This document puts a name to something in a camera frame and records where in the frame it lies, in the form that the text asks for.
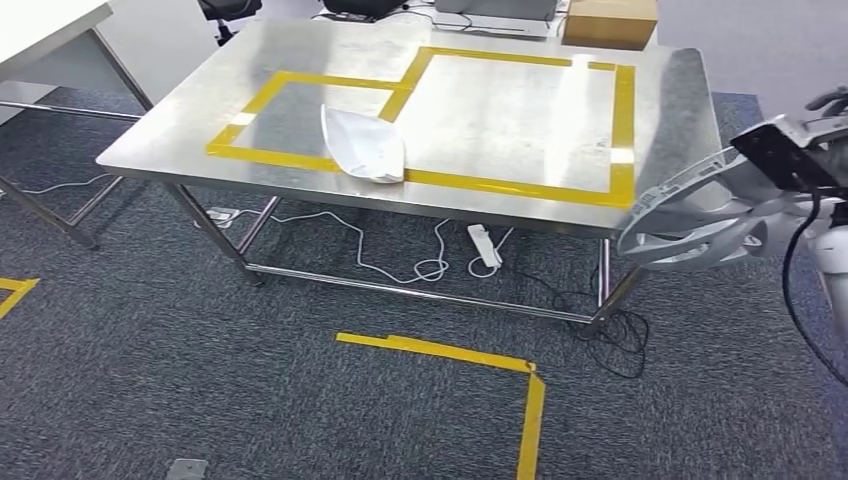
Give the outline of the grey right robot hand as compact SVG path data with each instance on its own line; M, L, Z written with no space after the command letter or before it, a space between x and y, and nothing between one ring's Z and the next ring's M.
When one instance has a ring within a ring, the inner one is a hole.
M810 100L805 109L817 112L818 116L805 121L806 126L815 125L825 120L843 119L847 117L847 87L838 86Z

